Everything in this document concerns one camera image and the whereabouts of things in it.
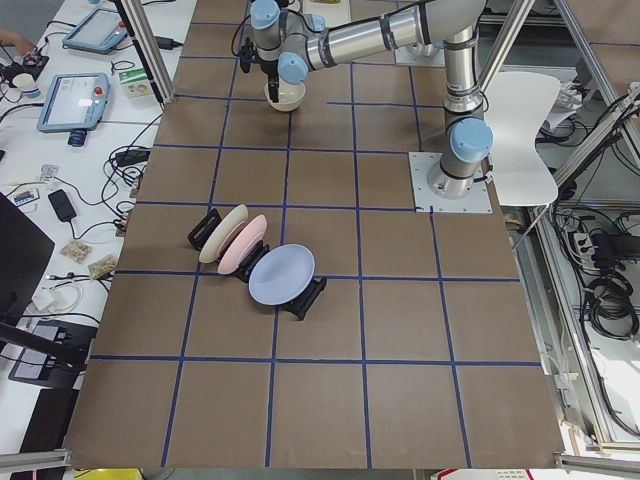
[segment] light blue device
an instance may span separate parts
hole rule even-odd
[[[98,8],[62,40],[62,45],[95,53],[108,53],[127,36],[118,12]]]
[[[104,73],[56,75],[42,107],[38,130],[92,130],[102,118],[108,97],[109,79]]]

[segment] pink plate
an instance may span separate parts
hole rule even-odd
[[[227,251],[220,264],[218,273],[220,275],[230,275],[235,272],[242,261],[251,253],[253,247],[262,240],[264,232],[267,231],[267,219],[264,215],[258,215],[238,234]]]

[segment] monitor stand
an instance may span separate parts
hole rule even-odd
[[[38,322],[32,335],[70,350],[86,352],[88,356],[89,346],[96,332],[95,327],[49,320]],[[48,388],[73,388],[78,375],[86,368],[85,362],[66,364],[55,361],[50,354],[28,348],[22,350],[18,359],[22,362],[15,363],[9,373],[9,380]]]

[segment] blue plate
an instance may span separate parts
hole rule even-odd
[[[249,277],[249,293],[263,305],[281,305],[300,295],[311,279],[316,262],[302,245],[282,245],[267,253]]]

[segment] person's arm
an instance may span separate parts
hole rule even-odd
[[[25,56],[36,47],[31,41],[19,33],[3,30],[0,28],[0,45],[3,47],[15,47],[18,54]]]

